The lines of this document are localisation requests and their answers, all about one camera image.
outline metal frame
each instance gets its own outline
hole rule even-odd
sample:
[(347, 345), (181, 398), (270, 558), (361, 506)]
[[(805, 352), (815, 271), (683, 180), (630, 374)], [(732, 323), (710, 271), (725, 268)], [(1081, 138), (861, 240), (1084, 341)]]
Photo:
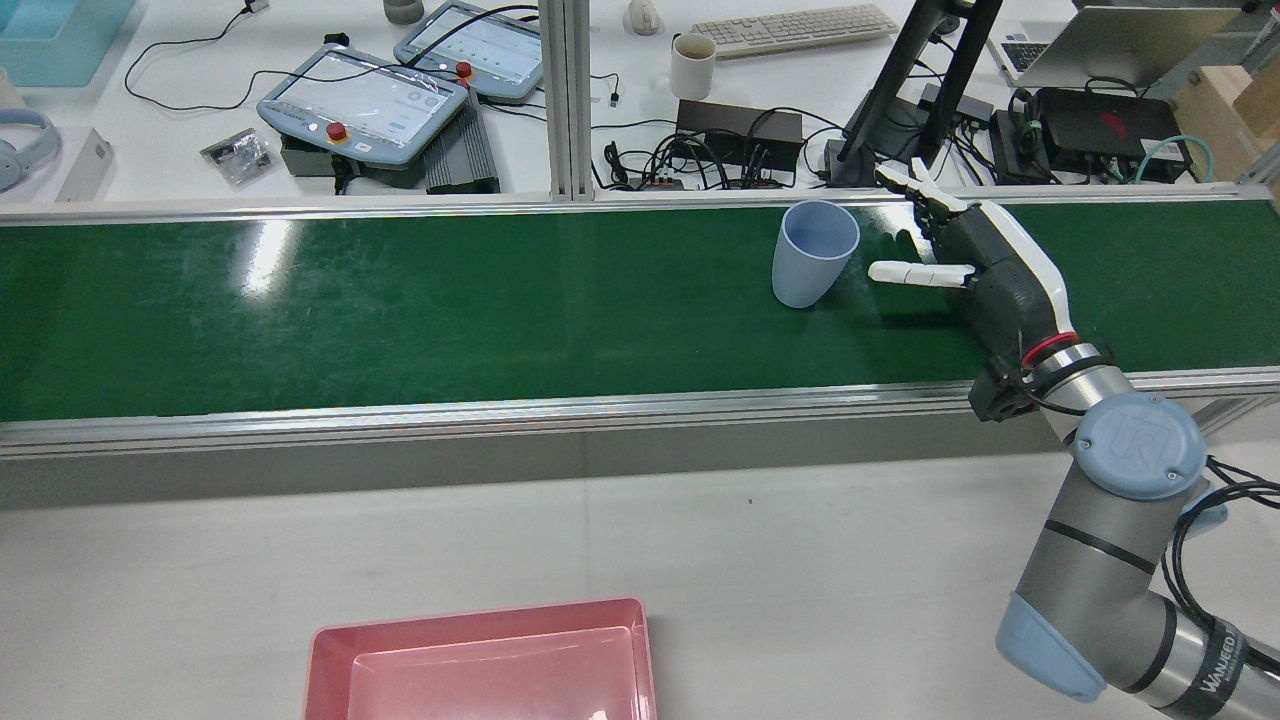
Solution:
[[(1046, 188), (1053, 187), (1052, 192)], [(1006, 205), (1047, 202), (1206, 202), (1230, 200), (1271, 200), (1266, 187), (1228, 182), (1188, 186), (1078, 186), (1020, 187), (978, 186), (952, 192), (961, 200), (992, 200)], [(595, 202), (548, 201), (541, 196), (429, 196), (406, 201), (404, 196), (385, 197), (308, 197), (294, 204), (248, 205), (243, 200), (204, 201), (184, 209), (165, 202), (86, 202), (65, 206), (29, 206), (32, 211), (0, 213), (6, 225), (102, 225), (131, 223), (182, 223), (261, 219), (349, 219), (349, 218), (425, 218), (436, 215), (525, 215), (531, 213), (609, 213), (630, 210), (701, 210), (724, 208), (781, 206), (797, 200), (820, 197), (847, 208), (881, 208), (900, 213), (906, 209), (904, 227), (914, 227), (911, 204), (881, 188), (851, 190), (753, 190), (741, 192), (617, 192), (600, 193)]]
[(1280, 177), (1280, 142), (1272, 145), (1270, 150), (1254, 160), (1253, 167), (1245, 170), (1235, 182), (1242, 184), (1268, 184), (1277, 177)]
[[(1208, 425), (1206, 433), (1280, 395), (1280, 366), (1135, 373), (1130, 379), (1137, 389), (1166, 397), (1215, 398), (1197, 413), (1197, 419)], [(3, 425), (0, 454), (35, 459), (969, 413), (969, 384), (865, 384), (42, 420)]]
[(547, 140), (552, 200), (590, 201), (590, 38), (585, 0), (539, 0), (547, 67)]

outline white floor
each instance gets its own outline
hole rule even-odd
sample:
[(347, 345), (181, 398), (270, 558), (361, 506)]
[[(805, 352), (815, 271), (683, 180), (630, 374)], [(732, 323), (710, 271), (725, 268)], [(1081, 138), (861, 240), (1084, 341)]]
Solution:
[[(1280, 475), (1280, 406), (1215, 438)], [(659, 715), (1155, 717), (996, 653), (1065, 455), (0, 514), (0, 717), (301, 716), (311, 634), (634, 594)], [(1203, 603), (1280, 643), (1280, 514), (1194, 542)]]

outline green cable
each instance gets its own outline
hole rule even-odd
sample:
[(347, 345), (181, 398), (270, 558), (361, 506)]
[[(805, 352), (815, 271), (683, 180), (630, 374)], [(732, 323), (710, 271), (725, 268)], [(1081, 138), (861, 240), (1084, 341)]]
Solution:
[(1139, 182), (1142, 182), (1142, 173), (1147, 170), (1147, 163), (1151, 161), (1151, 159), (1156, 155), (1156, 152), (1160, 152), (1162, 147), (1172, 142), (1178, 142), (1179, 140), (1184, 142), (1194, 142), (1196, 145), (1199, 145), (1201, 149), (1204, 150), (1204, 156), (1208, 159), (1207, 160), (1208, 167), (1206, 168), (1204, 178), (1201, 182), (1213, 182), (1213, 151), (1210, 150), (1208, 145), (1206, 145), (1203, 140), (1190, 135), (1175, 135), (1172, 137), (1166, 137), (1165, 140), (1161, 140), (1151, 150), (1147, 151), (1147, 155), (1142, 159), (1142, 163), (1138, 163), (1138, 172), (1134, 173), (1132, 183), (1138, 184)]

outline white table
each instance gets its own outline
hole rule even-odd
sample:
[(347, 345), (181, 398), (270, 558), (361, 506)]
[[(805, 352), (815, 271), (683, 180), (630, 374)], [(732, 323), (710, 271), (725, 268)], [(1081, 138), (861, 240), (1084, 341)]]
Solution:
[[(1215, 452), (1274, 477), (1277, 410)], [(1158, 717), (1115, 689), (1079, 705), (996, 653), (1068, 460), (0, 512), (0, 716), (294, 720), (320, 626), (632, 594), (659, 717)], [(1231, 512), (1189, 543), (1189, 580), (1275, 644), (1280, 515)]]
[[(625, 0), (593, 0), (591, 65), (594, 74), (618, 73), (621, 102), (608, 105), (612, 81), (593, 81), (593, 123), (626, 123), (645, 118), (675, 119), (676, 99), (668, 90), (671, 33), (687, 31), (694, 22), (742, 17), (831, 5), (832, 0), (794, 0), (788, 3), (742, 0), (735, 3), (673, 3), (658, 0), (663, 31), (640, 37), (622, 28)], [(488, 0), (481, 5), (497, 6)], [(881, 3), (900, 23), (910, 3)], [(298, 197), (320, 199), (333, 192), (326, 178), (294, 178), (283, 163), (271, 173), (233, 188), (198, 151), (244, 128), (260, 129), (278, 149), (276, 133), (259, 118), (253, 104), (280, 78), (264, 77), (253, 86), (250, 100), (238, 110), (174, 113), (136, 97), (123, 87), (128, 65), (152, 42), (207, 37), (216, 35), (237, 12), (234, 0), (210, 3), (173, 3), (170, 0), (137, 0), (111, 50), (102, 61), (93, 82), (83, 88), (22, 88), (27, 102), (49, 114), (58, 124), (91, 126), (115, 147), (116, 159), (102, 200), (152, 201), (161, 205), (177, 201), (189, 204), (202, 200), (237, 200), (246, 204), (283, 204)], [(1009, 0), (1004, 13), (1038, 13), (1069, 17), (1074, 12), (1069, 0)], [(375, 0), (338, 3), (335, 0), (301, 3), (278, 0), (268, 10), (243, 17), (218, 42), (180, 47), (159, 47), (147, 54), (133, 73), (133, 86), (170, 105), (230, 104), (238, 100), (257, 69), (292, 70), (308, 58), (325, 33), (346, 32), (357, 50), (380, 58), (392, 58), (393, 45), (407, 35), (407, 28), (387, 22)], [(754, 59), (723, 61), (716, 70), (709, 101), (769, 108), (792, 105), (824, 115), (838, 124), (849, 120), (867, 90), (870, 88), (892, 47), (892, 40), (877, 40), (841, 47), (809, 50)], [(929, 46), (923, 59), (942, 70), (950, 53)], [(904, 97), (918, 97), (925, 81), (909, 81)], [(968, 92), (975, 97), (1004, 105), (1009, 87), (988, 55), (982, 61)], [(531, 99), (544, 102), (541, 94)], [(525, 109), (541, 114), (538, 109)], [(503, 190), (522, 193), (526, 199), (545, 197), (550, 173), (547, 132), (543, 123), (529, 118), (484, 110)], [(806, 131), (820, 127), (805, 119)], [(648, 126), (628, 129), (593, 132), (593, 158), (603, 168), (600, 152), (611, 140), (620, 149), (652, 149), (671, 132), (671, 126)], [(820, 136), (809, 147), (815, 168), (822, 167)], [(961, 184), (965, 174), (952, 158), (942, 173), (943, 184)], [(817, 179), (808, 172), (796, 178), (799, 188)], [(371, 181), (357, 179), (352, 195), (396, 193)], [(426, 202), (421, 193), (413, 195)]]

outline tray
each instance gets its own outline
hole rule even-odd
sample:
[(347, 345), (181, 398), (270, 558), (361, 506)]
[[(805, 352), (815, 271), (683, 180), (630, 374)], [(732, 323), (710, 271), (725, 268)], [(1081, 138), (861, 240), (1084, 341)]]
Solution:
[(19, 87), (88, 85), (133, 0), (0, 0), (0, 67)]
[(644, 606), (616, 598), (325, 628), (305, 720), (655, 720)]

